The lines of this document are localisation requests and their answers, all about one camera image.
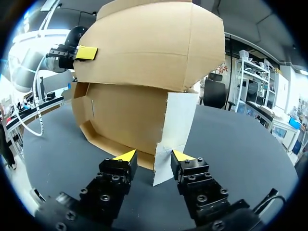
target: screw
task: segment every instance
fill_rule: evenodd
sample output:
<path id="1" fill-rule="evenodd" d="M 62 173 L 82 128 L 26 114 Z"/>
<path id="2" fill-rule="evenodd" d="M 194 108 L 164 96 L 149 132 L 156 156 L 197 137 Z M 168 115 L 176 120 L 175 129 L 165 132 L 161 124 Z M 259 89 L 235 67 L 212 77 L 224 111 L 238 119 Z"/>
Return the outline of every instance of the screw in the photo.
<path id="1" fill-rule="evenodd" d="M 58 222 L 56 224 L 56 230 L 57 231 L 66 231 L 66 225 L 64 225 L 62 222 Z"/>
<path id="2" fill-rule="evenodd" d="M 225 223 L 222 220 L 216 220 L 213 223 L 212 230 L 222 231 L 225 228 Z"/>
<path id="3" fill-rule="evenodd" d="M 108 195 L 102 195 L 102 196 L 101 196 L 101 200 L 107 202 L 107 201 L 110 200 L 110 196 L 108 196 Z"/>
<path id="4" fill-rule="evenodd" d="M 80 190 L 80 193 L 81 193 L 81 194 L 87 194 L 87 193 L 88 193 L 88 190 L 87 190 L 86 188 L 81 189 L 81 190 Z"/>
<path id="5" fill-rule="evenodd" d="M 189 176 L 188 179 L 189 179 L 189 180 L 195 180 L 196 177 L 195 177 L 195 176 Z"/>
<path id="6" fill-rule="evenodd" d="M 205 202 L 205 201 L 207 201 L 207 197 L 205 195 L 198 195 L 197 201 L 198 202 Z"/>
<path id="7" fill-rule="evenodd" d="M 117 180 L 120 179 L 120 177 L 119 176 L 112 176 L 111 179 L 117 181 Z"/>
<path id="8" fill-rule="evenodd" d="M 76 213 L 74 213 L 73 211 L 68 211 L 66 213 L 66 219 L 68 220 L 75 220 L 76 219 Z"/>
<path id="9" fill-rule="evenodd" d="M 227 194 L 227 193 L 228 193 L 228 190 L 225 189 L 225 188 L 222 188 L 222 189 L 220 189 L 220 193 L 221 193 L 221 194 Z"/>

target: table surface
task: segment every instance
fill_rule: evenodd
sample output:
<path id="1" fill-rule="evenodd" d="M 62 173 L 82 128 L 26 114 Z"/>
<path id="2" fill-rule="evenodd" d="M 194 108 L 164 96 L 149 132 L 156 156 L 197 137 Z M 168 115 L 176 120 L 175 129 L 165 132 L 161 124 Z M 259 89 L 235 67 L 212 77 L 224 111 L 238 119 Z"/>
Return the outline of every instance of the table surface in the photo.
<path id="1" fill-rule="evenodd" d="M 79 190 L 96 176 L 98 164 L 111 155 L 87 142 L 70 105 L 43 116 L 45 133 L 25 131 L 24 155 L 32 187 L 43 197 L 59 192 L 80 199 Z M 29 127 L 39 129 L 39 122 Z M 203 157 L 210 173 L 230 192 L 229 201 L 246 200 L 254 208 L 272 188 L 288 198 L 297 174 L 278 141 L 250 116 L 198 105 L 184 152 Z M 139 167 L 125 197 L 116 228 L 184 230 L 195 227 L 176 182 L 152 187 L 152 171 Z M 279 200 L 261 217 L 269 222 L 280 210 Z"/>

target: metal shelving unit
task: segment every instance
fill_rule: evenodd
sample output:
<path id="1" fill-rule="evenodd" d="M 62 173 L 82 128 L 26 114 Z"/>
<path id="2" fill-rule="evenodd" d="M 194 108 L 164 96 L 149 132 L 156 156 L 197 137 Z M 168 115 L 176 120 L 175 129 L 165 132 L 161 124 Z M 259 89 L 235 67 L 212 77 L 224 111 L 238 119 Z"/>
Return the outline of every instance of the metal shelving unit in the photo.
<path id="1" fill-rule="evenodd" d="M 272 102 L 272 107 L 274 107 L 275 103 L 276 103 L 276 92 L 277 92 L 277 81 L 276 81 L 276 70 L 272 71 L 270 73 L 269 76 L 269 84 L 268 84 L 268 89 L 269 89 L 269 98 L 268 100 L 270 100 Z"/>
<path id="2" fill-rule="evenodd" d="M 247 71 L 248 68 L 251 68 L 253 70 L 253 73 Z M 261 66 L 258 66 L 252 63 L 251 61 L 244 60 L 244 59 L 238 59 L 236 60 L 236 64 L 235 64 L 235 73 L 236 73 L 236 79 L 239 80 L 239 86 L 240 86 L 240 87 L 237 87 L 238 84 L 236 83 L 235 89 L 238 90 L 238 94 L 237 94 L 237 97 L 235 97 L 235 112 L 237 112 L 239 104 L 243 103 L 243 101 L 241 100 L 241 94 L 242 94 L 242 88 L 243 88 L 244 75 L 247 75 L 247 77 L 252 78 L 252 80 L 256 82 L 267 84 L 269 87 L 270 70 L 264 69 Z M 267 105 L 268 103 L 269 93 L 270 91 L 267 90 L 265 105 Z"/>

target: black cable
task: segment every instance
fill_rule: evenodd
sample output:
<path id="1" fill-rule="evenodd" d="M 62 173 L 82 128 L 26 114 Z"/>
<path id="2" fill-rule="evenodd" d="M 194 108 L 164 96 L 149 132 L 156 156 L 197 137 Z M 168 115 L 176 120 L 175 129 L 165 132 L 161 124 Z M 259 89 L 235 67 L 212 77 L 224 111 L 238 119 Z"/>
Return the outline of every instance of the black cable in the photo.
<path id="1" fill-rule="evenodd" d="M 61 7 L 60 9 L 66 9 L 66 10 L 72 10 L 72 11 L 79 11 L 80 13 L 87 13 L 87 14 L 93 15 L 93 13 L 89 13 L 89 12 L 86 12 L 86 11 L 80 11 L 80 10 L 76 10 L 76 9 L 71 9 L 71 8 L 66 8 L 66 7 Z"/>
<path id="2" fill-rule="evenodd" d="M 78 26 L 80 25 L 80 19 L 81 19 L 81 14 L 82 14 L 82 13 L 87 13 L 87 14 L 93 15 L 93 13 L 89 13 L 89 12 L 85 12 L 85 11 L 80 11 L 80 10 L 75 10 L 75 9 L 66 8 L 66 7 L 61 7 L 60 9 L 66 9 L 66 10 L 72 10 L 72 11 L 79 11 Z"/>
<path id="3" fill-rule="evenodd" d="M 81 18 L 81 11 L 80 11 L 80 13 L 79 13 L 78 26 L 79 26 L 79 24 L 80 24 L 80 18 Z"/>
<path id="4" fill-rule="evenodd" d="M 271 200 L 277 199 L 277 198 L 281 199 L 282 202 L 283 202 L 283 204 L 285 205 L 286 199 L 285 199 L 283 196 L 281 196 L 281 195 L 275 195 L 275 196 L 272 196 L 272 197 L 268 198 L 267 200 L 265 200 L 262 204 L 257 205 L 252 211 L 253 211 L 254 213 L 257 212 L 257 211 L 258 211 L 262 206 L 264 206 L 266 203 L 270 202 Z"/>
<path id="5" fill-rule="evenodd" d="M 227 108 L 227 102 L 229 100 L 230 88 L 231 88 L 231 80 L 232 80 L 233 49 L 232 49 L 232 39 L 231 39 L 231 36 L 230 36 L 230 40 L 229 40 L 229 48 L 230 48 L 231 68 L 230 68 L 230 80 L 229 80 L 228 94 L 227 94 L 226 103 L 225 103 L 225 110 Z"/>

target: black chair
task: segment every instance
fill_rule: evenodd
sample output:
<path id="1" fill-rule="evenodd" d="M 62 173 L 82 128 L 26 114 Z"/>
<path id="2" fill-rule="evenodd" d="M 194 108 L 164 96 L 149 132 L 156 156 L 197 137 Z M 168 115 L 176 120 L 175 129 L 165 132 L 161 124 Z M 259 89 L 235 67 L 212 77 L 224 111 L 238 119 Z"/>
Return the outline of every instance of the black chair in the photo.
<path id="1" fill-rule="evenodd" d="M 200 97 L 200 105 L 203 101 L 205 106 L 222 108 L 226 103 L 226 85 L 219 83 L 222 75 L 210 73 L 204 84 L 204 95 Z"/>

